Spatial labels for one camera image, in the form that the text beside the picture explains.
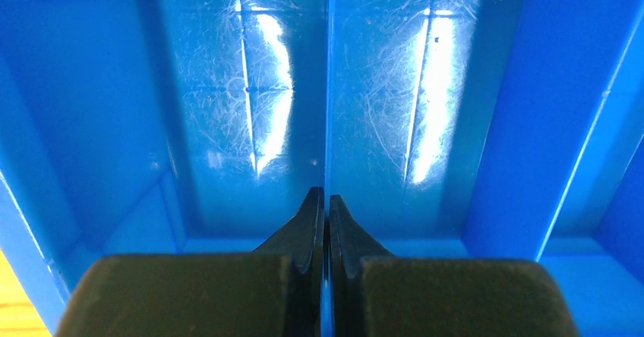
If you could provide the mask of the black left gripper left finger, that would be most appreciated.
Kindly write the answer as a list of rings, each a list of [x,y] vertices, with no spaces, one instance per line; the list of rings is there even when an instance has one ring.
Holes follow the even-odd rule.
[[[74,291],[58,336],[317,336],[324,190],[253,251],[116,254]]]

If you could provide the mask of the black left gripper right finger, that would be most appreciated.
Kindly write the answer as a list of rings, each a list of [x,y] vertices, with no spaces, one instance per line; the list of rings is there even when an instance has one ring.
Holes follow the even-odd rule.
[[[330,198],[337,336],[576,336],[557,283],[538,263],[397,257]]]

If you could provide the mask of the blue plastic divided bin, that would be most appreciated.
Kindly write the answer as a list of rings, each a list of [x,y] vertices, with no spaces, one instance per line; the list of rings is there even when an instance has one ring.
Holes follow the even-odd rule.
[[[395,255],[534,260],[643,334],[643,0],[1,0],[1,247],[249,251],[311,187]]]

